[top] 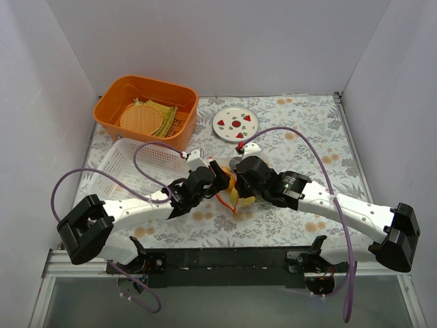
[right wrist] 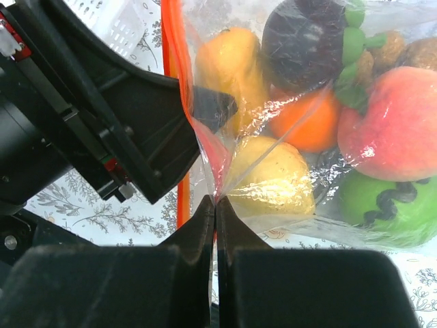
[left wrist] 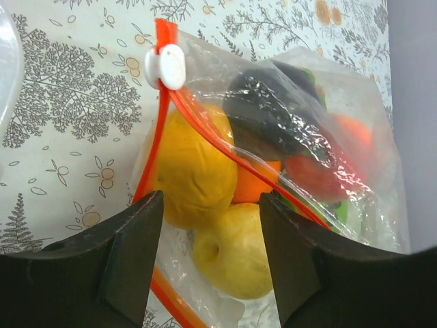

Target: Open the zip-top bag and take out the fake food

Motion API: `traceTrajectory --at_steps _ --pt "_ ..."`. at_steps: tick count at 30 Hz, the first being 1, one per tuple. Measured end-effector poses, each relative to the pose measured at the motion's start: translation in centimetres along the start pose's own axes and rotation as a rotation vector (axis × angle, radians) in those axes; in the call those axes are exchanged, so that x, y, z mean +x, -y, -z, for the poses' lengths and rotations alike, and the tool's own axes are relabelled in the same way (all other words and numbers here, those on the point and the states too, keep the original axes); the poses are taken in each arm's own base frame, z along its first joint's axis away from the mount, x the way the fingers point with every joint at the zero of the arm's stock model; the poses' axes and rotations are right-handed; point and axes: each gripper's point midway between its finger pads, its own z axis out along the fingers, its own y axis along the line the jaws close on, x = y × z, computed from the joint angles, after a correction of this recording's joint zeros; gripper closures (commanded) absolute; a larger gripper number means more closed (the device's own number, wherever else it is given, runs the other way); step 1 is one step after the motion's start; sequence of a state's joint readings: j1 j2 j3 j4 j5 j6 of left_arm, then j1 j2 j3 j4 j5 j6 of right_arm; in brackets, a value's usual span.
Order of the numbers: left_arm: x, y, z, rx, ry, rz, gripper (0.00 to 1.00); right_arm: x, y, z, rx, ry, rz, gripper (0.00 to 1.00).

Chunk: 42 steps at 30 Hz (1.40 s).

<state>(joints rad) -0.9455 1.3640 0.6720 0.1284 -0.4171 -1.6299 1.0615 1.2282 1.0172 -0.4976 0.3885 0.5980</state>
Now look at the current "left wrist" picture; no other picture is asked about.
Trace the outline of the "yellow fake pear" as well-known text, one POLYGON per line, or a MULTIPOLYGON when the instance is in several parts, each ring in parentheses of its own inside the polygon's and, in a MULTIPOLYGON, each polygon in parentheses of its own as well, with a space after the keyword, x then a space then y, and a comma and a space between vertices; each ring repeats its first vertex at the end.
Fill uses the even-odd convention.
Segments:
POLYGON ((259 205, 233 204, 211 225, 197 230, 193 260, 217 289, 242 300, 272 290, 259 205))

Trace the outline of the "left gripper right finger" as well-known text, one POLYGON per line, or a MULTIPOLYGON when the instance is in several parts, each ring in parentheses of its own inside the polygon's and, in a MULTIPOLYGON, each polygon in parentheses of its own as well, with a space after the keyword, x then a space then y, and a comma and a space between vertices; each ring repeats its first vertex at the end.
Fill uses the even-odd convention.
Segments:
POLYGON ((435 327, 436 249, 398 254, 259 202, 282 327, 435 327))

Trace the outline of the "clear zip top bag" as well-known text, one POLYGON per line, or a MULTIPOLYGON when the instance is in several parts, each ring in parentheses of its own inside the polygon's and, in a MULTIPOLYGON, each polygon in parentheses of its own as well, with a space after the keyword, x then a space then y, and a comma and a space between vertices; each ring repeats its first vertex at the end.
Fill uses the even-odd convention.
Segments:
MULTIPOLYGON (((176 109, 206 141, 234 161, 237 168, 242 166, 271 186, 273 190, 268 194, 295 213, 333 232, 293 196, 292 191, 297 192, 316 208, 325 203, 317 201, 290 179, 284 166, 288 156, 280 160, 281 170, 277 172, 267 161, 237 148, 223 110, 223 99, 231 80, 246 69, 269 67, 272 60, 277 60, 310 70, 315 80, 318 72, 327 73, 327 69, 308 67, 285 53, 272 59, 249 61, 180 31, 175 23, 162 18, 156 19, 155 23, 156 43, 145 54, 143 73, 150 87, 159 92, 158 111, 132 171, 130 188, 134 200, 157 190, 154 183, 160 141, 167 116, 176 109), (275 184, 264 172, 246 161, 263 165, 266 171, 278 177, 278 182, 275 184)), ((369 154, 361 167, 366 174, 366 188, 343 200, 348 203, 347 221, 339 224, 340 233, 334 233, 370 247, 408 253, 410 242, 404 181, 390 125, 387 131, 370 128, 363 120, 343 110, 348 103, 345 99, 334 107, 330 107, 325 98, 324 103, 326 107, 309 111, 316 125, 304 129, 305 149, 299 153, 310 154, 328 166, 329 156, 334 154, 331 144, 335 142, 350 158, 358 156, 358 147, 331 117, 333 113, 355 118, 371 131, 369 154)), ((151 284, 154 296, 181 327, 278 327, 273 283, 266 296, 242 300, 221 292, 197 268, 193 260, 195 233, 210 226, 221 215, 204 226, 186 230, 169 224, 163 210, 164 222, 151 284)))

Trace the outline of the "fake peach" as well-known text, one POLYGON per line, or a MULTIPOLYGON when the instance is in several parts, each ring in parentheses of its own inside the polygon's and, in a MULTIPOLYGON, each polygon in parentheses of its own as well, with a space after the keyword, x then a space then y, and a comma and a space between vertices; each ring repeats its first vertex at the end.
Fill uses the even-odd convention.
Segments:
POLYGON ((293 154, 284 160, 290 179, 317 201, 326 203, 340 202, 365 190, 366 174, 361 167, 367 160, 371 144, 371 131, 361 121, 344 114, 333 113, 331 117, 358 147, 356 158, 342 153, 338 144, 332 142, 334 154, 329 156, 328 166, 303 153, 293 154))

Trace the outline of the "dark fake plum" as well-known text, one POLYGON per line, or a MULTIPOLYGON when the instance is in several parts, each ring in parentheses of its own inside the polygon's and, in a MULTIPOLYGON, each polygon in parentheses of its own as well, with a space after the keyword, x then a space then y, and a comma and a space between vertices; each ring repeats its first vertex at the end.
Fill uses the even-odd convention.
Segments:
POLYGON ((316 125, 309 113, 323 107, 313 73, 277 60, 236 75, 223 99, 234 144, 265 161, 305 149, 304 129, 316 125))

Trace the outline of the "yellow fake lemon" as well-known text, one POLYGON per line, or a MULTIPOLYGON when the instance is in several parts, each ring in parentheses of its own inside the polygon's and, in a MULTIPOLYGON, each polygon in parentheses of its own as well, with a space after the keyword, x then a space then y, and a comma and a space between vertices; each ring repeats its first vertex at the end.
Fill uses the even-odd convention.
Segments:
POLYGON ((237 184, 237 164, 206 141, 174 109, 160 141, 154 188, 164 216, 177 228, 197 229, 226 211, 237 184))

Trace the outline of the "orange fake tangerine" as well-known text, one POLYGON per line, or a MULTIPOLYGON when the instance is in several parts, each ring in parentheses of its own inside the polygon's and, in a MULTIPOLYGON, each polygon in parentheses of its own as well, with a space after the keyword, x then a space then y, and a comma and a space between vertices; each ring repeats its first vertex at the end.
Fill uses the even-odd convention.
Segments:
MULTIPOLYGON (((278 177, 266 171, 266 168, 259 163, 252 161, 246 161, 250 163, 254 168, 259 169, 260 172, 264 172, 271 181, 275 184, 278 182, 278 177)), ((271 166, 275 171, 280 172, 280 161, 267 161, 267 164, 271 166)), ((234 191, 234 196, 231 201, 233 204, 239 203, 256 203, 259 201, 262 193, 270 193, 273 190, 271 186, 261 181, 258 177, 254 176, 251 172, 238 165, 237 185, 234 191)))

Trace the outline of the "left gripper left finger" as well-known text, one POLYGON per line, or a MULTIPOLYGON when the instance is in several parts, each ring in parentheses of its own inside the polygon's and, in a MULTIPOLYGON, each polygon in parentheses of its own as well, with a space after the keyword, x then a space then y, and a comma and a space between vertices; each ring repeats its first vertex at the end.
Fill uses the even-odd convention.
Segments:
POLYGON ((2 327, 141 327, 163 222, 153 191, 37 252, 1 257, 2 327))

